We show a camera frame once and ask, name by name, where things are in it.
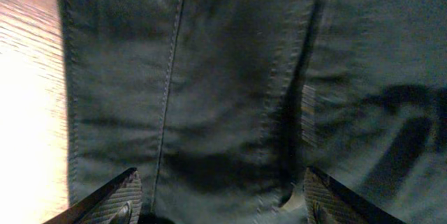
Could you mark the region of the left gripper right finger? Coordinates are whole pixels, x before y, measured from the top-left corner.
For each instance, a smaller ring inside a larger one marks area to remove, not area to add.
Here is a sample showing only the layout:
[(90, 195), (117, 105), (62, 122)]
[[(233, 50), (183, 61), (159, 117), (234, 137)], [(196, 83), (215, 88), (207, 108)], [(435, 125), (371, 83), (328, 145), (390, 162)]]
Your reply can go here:
[(315, 167), (306, 169), (303, 193), (308, 224), (405, 224)]

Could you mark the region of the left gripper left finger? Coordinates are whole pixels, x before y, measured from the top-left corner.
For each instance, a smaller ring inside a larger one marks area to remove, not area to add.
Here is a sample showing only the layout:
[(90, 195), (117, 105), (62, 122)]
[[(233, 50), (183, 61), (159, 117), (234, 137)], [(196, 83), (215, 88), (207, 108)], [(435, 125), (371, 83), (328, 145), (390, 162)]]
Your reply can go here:
[(141, 178), (132, 167), (44, 224), (137, 224), (141, 207)]

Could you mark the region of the dark green shorts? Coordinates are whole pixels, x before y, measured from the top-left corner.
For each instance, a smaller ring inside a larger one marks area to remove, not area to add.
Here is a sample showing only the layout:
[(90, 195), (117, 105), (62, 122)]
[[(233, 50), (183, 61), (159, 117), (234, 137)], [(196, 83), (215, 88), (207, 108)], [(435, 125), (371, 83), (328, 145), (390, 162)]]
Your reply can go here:
[(57, 1), (70, 204), (134, 167), (134, 223), (344, 223), (317, 170), (446, 222), (446, 0)]

